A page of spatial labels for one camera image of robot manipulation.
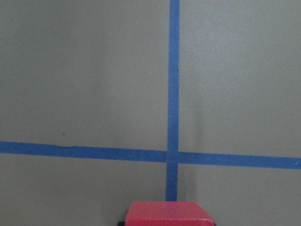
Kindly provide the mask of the brown paper table cover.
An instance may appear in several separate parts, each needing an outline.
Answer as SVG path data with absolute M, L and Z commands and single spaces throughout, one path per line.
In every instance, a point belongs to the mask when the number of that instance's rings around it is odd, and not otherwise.
M 178 200 L 219 226 L 301 223 L 301 3 L 0 3 L 0 223 L 115 226 L 164 201 L 178 49 Z

